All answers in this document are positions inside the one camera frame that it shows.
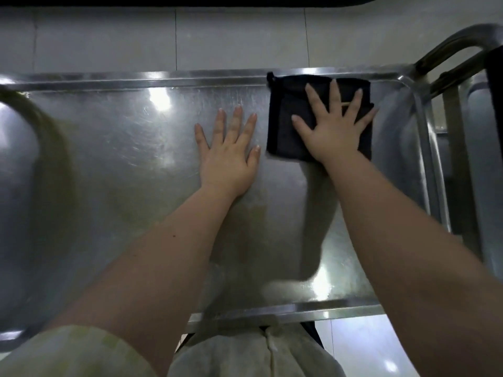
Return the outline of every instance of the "patterned sleeve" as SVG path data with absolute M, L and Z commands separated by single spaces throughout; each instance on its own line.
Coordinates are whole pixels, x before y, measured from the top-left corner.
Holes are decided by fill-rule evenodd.
M 98 328 L 67 326 L 42 332 L 0 361 L 1 376 L 156 377 L 130 345 Z

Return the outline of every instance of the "tile floor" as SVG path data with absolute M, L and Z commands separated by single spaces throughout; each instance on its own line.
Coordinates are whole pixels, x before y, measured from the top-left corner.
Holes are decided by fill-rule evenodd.
M 377 0 L 339 9 L 7 8 L 0 9 L 0 74 L 410 63 L 482 22 L 503 23 L 503 0 Z M 441 101 L 434 108 L 441 110 Z M 316 326 L 348 377 L 417 375 L 385 315 Z

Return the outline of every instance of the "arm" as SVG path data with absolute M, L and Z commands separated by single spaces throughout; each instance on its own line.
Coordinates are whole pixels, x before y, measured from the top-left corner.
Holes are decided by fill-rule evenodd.
M 503 288 L 482 263 L 356 151 L 376 111 L 346 115 L 336 82 L 330 113 L 306 88 L 318 125 L 292 117 L 340 198 L 358 259 L 421 375 L 496 375 L 503 356 Z
M 195 127 L 201 188 L 164 222 L 139 238 L 101 278 L 46 329 L 68 324 L 102 328 L 124 339 L 166 375 L 202 288 L 213 242 L 234 199 L 253 182 L 260 148 L 245 158 L 256 114 L 239 135 L 242 108 L 223 138 L 219 110 L 211 149 Z

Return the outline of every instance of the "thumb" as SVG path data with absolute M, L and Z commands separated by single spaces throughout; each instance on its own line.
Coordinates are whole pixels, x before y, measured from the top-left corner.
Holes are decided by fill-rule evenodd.
M 297 133 L 300 135 L 302 141 L 306 142 L 307 138 L 312 133 L 312 129 L 309 128 L 304 119 L 298 115 L 292 115 L 292 123 L 293 128 L 295 128 Z
M 253 149 L 250 151 L 247 161 L 248 168 L 252 170 L 254 174 L 259 167 L 259 160 L 260 160 L 260 145 L 257 145 L 253 147 Z

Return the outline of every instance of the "person's left hand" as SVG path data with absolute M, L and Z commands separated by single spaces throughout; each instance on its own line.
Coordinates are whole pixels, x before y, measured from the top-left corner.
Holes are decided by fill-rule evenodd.
M 225 112 L 219 109 L 213 129 L 211 148 L 208 146 L 201 125 L 196 124 L 196 142 L 201 158 L 201 184 L 214 188 L 234 200 L 248 190 L 259 166 L 260 146 L 255 146 L 246 159 L 245 151 L 252 138 L 256 113 L 248 118 L 243 132 L 239 134 L 243 109 L 237 106 L 224 138 Z

